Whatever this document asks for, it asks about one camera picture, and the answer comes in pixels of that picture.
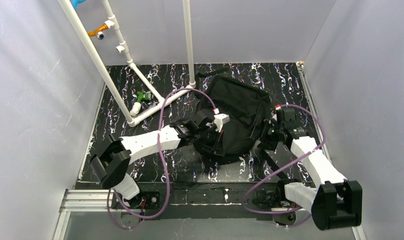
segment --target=blue handle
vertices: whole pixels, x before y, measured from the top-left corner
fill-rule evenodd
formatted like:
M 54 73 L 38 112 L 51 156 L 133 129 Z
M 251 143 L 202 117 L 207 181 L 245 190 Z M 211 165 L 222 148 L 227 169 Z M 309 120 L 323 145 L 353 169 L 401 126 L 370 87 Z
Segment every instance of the blue handle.
M 79 7 L 79 4 L 85 2 L 87 0 L 72 0 L 72 6 L 76 9 Z

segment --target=black and white marbled surface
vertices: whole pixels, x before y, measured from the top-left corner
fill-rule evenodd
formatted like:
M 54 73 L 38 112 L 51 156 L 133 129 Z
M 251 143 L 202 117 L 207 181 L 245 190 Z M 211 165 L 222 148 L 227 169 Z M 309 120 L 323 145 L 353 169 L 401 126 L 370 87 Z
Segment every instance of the black and white marbled surface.
M 223 67 L 230 71 L 223 73 L 248 85 L 260 88 L 269 93 L 271 105 L 293 103 L 304 108 L 308 107 L 307 98 L 302 87 L 301 79 L 295 63 L 227 63 L 227 64 L 197 64 L 195 72 L 207 73 Z M 189 79 L 189 71 L 185 64 L 141 65 L 140 71 L 151 81 L 152 85 L 162 95 L 166 96 L 172 90 L 185 87 Z M 114 80 L 119 93 L 128 109 L 133 106 L 137 91 L 147 91 L 139 77 L 128 66 L 111 66 L 109 73 Z M 207 89 L 210 83 L 207 77 L 201 88 Z M 164 111 L 164 125 L 181 118 L 190 117 L 198 103 L 191 93 L 187 93 Z M 157 104 L 144 102 L 140 112 Z M 117 103 L 106 88 L 103 93 L 101 106 L 97 115 L 95 128 L 91 137 L 89 151 L 79 182 L 97 182 L 92 168 L 89 166 L 90 156 L 94 149 L 108 134 L 115 137 L 134 136 L 154 131 L 158 127 L 160 113 L 152 115 L 138 126 L 132 128 L 121 113 Z M 313 120 L 299 113 L 299 120 L 303 126 L 316 132 Z M 268 153 L 279 166 L 283 166 L 294 159 L 293 155 L 281 144 L 275 152 Z M 242 155 L 239 161 L 219 165 L 216 162 L 202 162 L 201 156 L 194 147 L 186 146 L 165 152 L 169 176 L 171 181 L 182 182 L 256 182 L 271 173 L 271 169 L 263 160 L 259 160 L 255 153 Z M 165 174 L 158 154 L 153 154 L 131 164 L 128 172 L 139 182 L 164 182 Z M 308 173 L 299 163 L 285 171 L 291 178 L 309 181 Z

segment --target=green spray nozzle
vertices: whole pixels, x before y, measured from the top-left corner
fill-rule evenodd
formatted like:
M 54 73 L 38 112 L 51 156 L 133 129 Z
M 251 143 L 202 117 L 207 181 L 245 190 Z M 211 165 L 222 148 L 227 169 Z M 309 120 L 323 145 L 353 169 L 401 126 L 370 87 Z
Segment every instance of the green spray nozzle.
M 150 92 L 143 93 L 141 91 L 138 91 L 137 92 L 137 102 L 141 103 L 142 100 L 146 100 L 146 101 L 152 100 L 152 93 L 150 93 Z

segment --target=white backdrop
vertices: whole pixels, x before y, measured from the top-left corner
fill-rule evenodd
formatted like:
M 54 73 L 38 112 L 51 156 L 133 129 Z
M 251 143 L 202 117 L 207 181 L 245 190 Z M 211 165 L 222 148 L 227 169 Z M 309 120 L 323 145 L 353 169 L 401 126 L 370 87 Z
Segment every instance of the white backdrop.
M 0 240 L 53 238 L 102 87 L 58 1 L 0 1 Z
M 338 0 L 305 69 L 331 160 L 362 185 L 367 239 L 404 240 L 404 1 Z
M 336 0 L 190 0 L 195 63 L 304 60 Z M 182 0 L 112 0 L 137 64 L 187 63 Z M 84 27 L 107 20 L 101 1 L 79 5 Z M 93 42 L 106 65 L 125 65 L 112 30 Z

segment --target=orange handle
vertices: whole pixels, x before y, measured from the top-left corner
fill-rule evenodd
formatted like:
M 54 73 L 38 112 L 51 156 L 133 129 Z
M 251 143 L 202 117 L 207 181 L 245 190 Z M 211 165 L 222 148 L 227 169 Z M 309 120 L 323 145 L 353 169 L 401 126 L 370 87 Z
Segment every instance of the orange handle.
M 108 29 L 108 25 L 106 25 L 106 23 L 104 23 L 101 27 L 96 28 L 94 31 L 88 31 L 87 35 L 89 37 L 94 37 L 96 36 L 96 34 L 98 34 L 98 32 L 102 32 L 103 30 L 107 30 Z

